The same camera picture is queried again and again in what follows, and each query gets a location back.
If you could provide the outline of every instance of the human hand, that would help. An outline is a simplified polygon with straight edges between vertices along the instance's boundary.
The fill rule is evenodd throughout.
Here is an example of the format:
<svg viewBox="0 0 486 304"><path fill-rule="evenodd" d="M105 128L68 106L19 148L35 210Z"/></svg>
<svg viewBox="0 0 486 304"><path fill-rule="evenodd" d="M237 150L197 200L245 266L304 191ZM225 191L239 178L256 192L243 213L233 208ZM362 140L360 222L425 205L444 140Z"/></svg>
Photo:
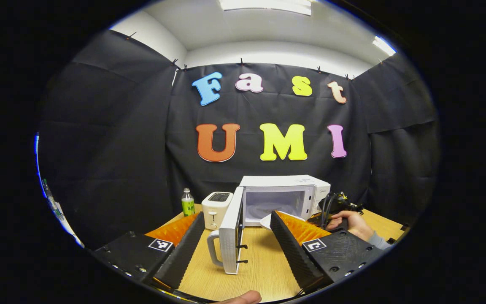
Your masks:
<svg viewBox="0 0 486 304"><path fill-rule="evenodd" d="M259 292L249 290L248 292L245 292L244 294L236 298L231 298L222 302L215 302L212 304L256 304L260 303L261 300L262 296L260 296Z"/></svg>
<svg viewBox="0 0 486 304"><path fill-rule="evenodd" d="M326 227L326 230L332 230L341 224L343 217L348 219L348 232L359 237L363 241L368 241L373 236L374 231L367 222L355 211L341 211L331 216L331 221Z"/></svg>

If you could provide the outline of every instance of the white ceiling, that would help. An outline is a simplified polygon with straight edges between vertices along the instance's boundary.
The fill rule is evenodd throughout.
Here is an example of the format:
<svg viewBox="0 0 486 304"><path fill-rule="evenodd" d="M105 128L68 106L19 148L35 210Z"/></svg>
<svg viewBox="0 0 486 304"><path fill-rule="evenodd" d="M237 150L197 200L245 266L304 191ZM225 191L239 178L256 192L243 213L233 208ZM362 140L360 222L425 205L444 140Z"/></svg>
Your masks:
<svg viewBox="0 0 486 304"><path fill-rule="evenodd" d="M164 0L144 8L187 50L242 41L305 43L372 65L387 58L370 27L340 8L312 2L312 15L265 9L223 11L218 0Z"/></svg>

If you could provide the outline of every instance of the black fabric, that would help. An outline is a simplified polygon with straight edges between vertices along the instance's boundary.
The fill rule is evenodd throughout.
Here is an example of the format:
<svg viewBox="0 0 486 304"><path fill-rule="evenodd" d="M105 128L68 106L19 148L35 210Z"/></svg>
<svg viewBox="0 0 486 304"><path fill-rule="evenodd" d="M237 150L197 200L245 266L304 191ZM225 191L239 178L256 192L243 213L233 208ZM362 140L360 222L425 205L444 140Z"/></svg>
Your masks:
<svg viewBox="0 0 486 304"><path fill-rule="evenodd" d="M359 75L353 85L364 105L368 133L437 119L427 85L413 64L400 53Z"/></svg>
<svg viewBox="0 0 486 304"><path fill-rule="evenodd" d="M413 225L436 183L437 113L424 80L394 54L353 81L361 96L372 151L366 208Z"/></svg>
<svg viewBox="0 0 486 304"><path fill-rule="evenodd" d="M213 72L219 79L220 98L206 106L200 105L200 94L191 84ZM262 77L264 91L239 91L235 83L242 73ZM298 96L292 91L292 77L310 80L311 96ZM337 81L343 87L347 103L334 100L327 84ZM331 190L344 191L353 202L366 200L370 181L370 141L359 95L344 77L318 73L306 68L278 64L218 64L178 71L173 85L166 128L166 146L170 160L170 189L174 208L183 188L189 187L200 202L213 191L233 192L243 175L308 174L331 184ZM197 153L197 131L200 124L217 126L213 149L224 149L222 125L237 123L236 148L232 158L224 162L208 162ZM305 127L303 142L306 160L292 161L286 156L275 161L262 161L264 133L262 123L274 123L283 135L289 126ZM332 158L332 137L328 125L343 127L344 158Z"/></svg>
<svg viewBox="0 0 486 304"><path fill-rule="evenodd" d="M58 75L39 126L39 168L75 233L97 248L172 217L164 131L175 67L114 31Z"/></svg>
<svg viewBox="0 0 486 304"><path fill-rule="evenodd" d="M373 133L370 142L373 171L367 208L413 225L430 204L436 183L438 122Z"/></svg>

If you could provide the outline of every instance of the blue letter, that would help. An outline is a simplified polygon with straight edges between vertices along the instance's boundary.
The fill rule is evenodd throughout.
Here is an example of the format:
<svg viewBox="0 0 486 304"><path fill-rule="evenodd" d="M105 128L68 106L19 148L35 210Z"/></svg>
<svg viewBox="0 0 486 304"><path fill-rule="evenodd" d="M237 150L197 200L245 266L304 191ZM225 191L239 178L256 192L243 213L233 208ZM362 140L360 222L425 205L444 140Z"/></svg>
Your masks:
<svg viewBox="0 0 486 304"><path fill-rule="evenodd" d="M198 92L202 97L202 101L200 101L200 104L202 106L205 106L208 103L212 103L215 100L220 98L220 94L214 93L213 89L215 89L215 91L217 92L220 91L220 83L217 79L221 79L221 78L222 78L221 73L214 72L192 83L192 86L198 89Z"/></svg>

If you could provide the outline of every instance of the yellow letter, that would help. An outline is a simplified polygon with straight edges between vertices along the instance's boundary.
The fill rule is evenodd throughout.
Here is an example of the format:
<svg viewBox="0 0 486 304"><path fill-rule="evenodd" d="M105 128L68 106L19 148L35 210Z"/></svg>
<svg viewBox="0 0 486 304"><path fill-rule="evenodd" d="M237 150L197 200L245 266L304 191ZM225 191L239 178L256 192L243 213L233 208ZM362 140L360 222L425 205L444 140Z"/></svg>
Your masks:
<svg viewBox="0 0 486 304"><path fill-rule="evenodd" d="M264 132L264 153L260 156L262 161L276 160L276 154L273 152L273 146L277 150L278 156L283 160L290 148L288 158L292 161L302 161L307 159L305 147L303 147L302 125L291 125L282 136L280 130L274 123L263 123L260 129Z"/></svg>
<svg viewBox="0 0 486 304"><path fill-rule="evenodd" d="M311 81L307 77L294 76L292 78L293 87L292 90L296 95L310 96L312 94L312 88L309 84Z"/></svg>

